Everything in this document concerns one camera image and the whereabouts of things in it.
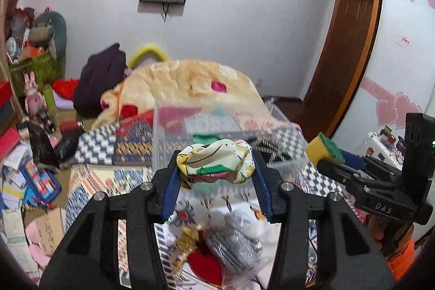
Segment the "red velvet pouch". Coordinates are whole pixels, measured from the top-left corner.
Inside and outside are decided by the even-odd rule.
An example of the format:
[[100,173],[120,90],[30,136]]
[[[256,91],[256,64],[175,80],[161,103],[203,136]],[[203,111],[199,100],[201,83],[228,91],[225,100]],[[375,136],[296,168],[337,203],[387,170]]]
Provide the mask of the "red velvet pouch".
[[187,262],[194,274],[203,282],[217,288],[222,287],[223,265],[205,242],[199,243],[196,249],[187,256]]

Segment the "yellow fleece blanket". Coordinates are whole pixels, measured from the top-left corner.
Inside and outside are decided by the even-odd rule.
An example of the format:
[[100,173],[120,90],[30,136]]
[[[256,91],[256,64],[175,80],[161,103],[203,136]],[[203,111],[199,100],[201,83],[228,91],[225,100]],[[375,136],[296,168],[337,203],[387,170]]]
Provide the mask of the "yellow fleece blanket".
[[254,83],[243,73],[215,62],[168,60],[139,67],[101,96],[105,109],[91,128],[115,123],[125,105],[142,114],[156,103],[167,106],[220,106],[236,113],[267,116]]

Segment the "white sliding door with hearts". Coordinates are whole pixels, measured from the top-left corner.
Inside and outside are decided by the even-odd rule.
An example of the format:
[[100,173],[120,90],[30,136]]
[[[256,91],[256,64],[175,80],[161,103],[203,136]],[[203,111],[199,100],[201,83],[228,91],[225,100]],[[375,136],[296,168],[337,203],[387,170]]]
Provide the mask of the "white sliding door with hearts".
[[381,0],[363,79],[334,142],[349,152],[384,126],[403,135],[407,113],[425,112],[434,89],[434,0]]

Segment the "yellow green sponge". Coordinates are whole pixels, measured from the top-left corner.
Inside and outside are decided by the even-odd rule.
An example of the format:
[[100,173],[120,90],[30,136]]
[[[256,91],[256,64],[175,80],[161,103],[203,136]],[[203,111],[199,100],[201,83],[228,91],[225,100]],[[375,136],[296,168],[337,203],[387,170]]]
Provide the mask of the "yellow green sponge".
[[344,163],[345,159],[336,144],[322,132],[305,147],[309,161],[316,167],[320,160],[329,159],[336,163]]

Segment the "grey green plush toy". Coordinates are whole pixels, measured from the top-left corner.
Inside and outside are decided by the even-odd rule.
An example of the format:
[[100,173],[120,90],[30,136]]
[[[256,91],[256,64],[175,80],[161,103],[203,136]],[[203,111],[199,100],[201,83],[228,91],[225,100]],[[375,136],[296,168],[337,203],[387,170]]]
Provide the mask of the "grey green plush toy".
[[66,21],[55,11],[39,14],[29,31],[29,42],[35,46],[44,46],[53,60],[64,60],[66,56]]

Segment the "clear plastic storage box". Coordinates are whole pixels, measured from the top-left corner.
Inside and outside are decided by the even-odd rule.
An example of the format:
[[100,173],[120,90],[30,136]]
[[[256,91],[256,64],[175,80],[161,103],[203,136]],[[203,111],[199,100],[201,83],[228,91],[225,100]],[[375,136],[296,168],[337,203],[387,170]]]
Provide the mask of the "clear plastic storage box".
[[189,144],[206,143],[212,137],[245,141],[262,138],[279,148],[285,157],[268,165],[282,174],[297,175],[307,165],[307,145],[302,131],[272,103],[265,104],[267,114],[236,113],[219,106],[164,107],[153,113],[154,171],[165,167],[175,150]]

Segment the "grey fabric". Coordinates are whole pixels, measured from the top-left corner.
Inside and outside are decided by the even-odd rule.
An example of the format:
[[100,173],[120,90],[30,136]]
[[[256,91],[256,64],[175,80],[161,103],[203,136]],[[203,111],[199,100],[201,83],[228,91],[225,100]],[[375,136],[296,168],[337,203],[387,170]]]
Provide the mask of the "grey fabric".
[[242,211],[225,214],[205,232],[208,249],[223,266],[223,289],[244,286],[270,263],[267,236],[267,221]]

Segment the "dark purple clothing pile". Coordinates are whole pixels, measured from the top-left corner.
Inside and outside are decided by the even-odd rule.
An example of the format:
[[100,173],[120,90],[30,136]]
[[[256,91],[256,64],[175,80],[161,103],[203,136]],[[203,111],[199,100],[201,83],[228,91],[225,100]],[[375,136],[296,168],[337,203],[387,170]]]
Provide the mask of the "dark purple clothing pile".
[[81,71],[73,93],[76,112],[85,118],[98,117],[103,111],[101,96],[123,81],[126,69],[126,54],[119,43],[92,54]]

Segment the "green box of toys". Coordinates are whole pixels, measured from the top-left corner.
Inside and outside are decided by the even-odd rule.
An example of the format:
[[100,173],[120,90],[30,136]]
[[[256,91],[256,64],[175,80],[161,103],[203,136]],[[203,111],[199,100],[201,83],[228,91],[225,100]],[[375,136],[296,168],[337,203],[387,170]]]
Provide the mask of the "green box of toys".
[[15,93],[19,97],[24,97],[24,74],[31,71],[35,74],[35,82],[39,90],[45,84],[51,84],[55,79],[62,79],[65,74],[66,59],[61,56],[54,60],[47,51],[34,59],[24,60],[22,63],[11,65],[10,74]]

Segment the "yellow curved pillow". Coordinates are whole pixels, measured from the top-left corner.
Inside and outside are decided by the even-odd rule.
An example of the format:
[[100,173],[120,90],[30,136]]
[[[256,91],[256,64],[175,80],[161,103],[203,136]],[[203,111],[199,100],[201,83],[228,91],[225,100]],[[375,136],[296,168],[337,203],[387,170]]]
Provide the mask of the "yellow curved pillow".
[[155,43],[140,46],[127,61],[127,67],[136,68],[146,58],[152,57],[156,62],[166,62],[169,57]]

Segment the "red box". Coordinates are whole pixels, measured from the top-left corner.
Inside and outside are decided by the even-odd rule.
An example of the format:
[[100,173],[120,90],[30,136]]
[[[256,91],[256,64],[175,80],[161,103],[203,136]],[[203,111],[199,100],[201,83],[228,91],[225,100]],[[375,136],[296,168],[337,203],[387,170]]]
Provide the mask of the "red box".
[[0,107],[4,107],[13,96],[11,85],[8,81],[0,82]]

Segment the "brown wooden wardrobe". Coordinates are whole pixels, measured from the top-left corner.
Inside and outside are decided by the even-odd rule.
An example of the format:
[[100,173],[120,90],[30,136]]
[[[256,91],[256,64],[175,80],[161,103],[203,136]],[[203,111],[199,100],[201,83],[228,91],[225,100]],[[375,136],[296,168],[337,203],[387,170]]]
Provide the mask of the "brown wooden wardrobe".
[[380,17],[380,0],[335,0],[319,62],[297,119],[307,140],[332,137],[363,78]]

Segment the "colourful printed scrunchie cloth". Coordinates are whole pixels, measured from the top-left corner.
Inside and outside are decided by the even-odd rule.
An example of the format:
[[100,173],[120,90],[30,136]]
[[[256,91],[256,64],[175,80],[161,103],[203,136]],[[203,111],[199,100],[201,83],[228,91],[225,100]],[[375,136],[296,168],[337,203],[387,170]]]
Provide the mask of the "colourful printed scrunchie cloth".
[[176,156],[176,165],[188,183],[246,182],[255,171],[251,146],[225,138],[211,144],[191,144]]

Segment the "pink rabbit plush toy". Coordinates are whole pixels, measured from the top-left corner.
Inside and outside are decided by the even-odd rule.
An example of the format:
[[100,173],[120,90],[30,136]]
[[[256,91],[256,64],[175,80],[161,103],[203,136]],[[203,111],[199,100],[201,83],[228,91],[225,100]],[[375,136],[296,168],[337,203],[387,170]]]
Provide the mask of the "pink rabbit plush toy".
[[25,110],[29,117],[35,118],[39,111],[46,110],[46,102],[42,93],[38,90],[35,81],[35,73],[24,74]]

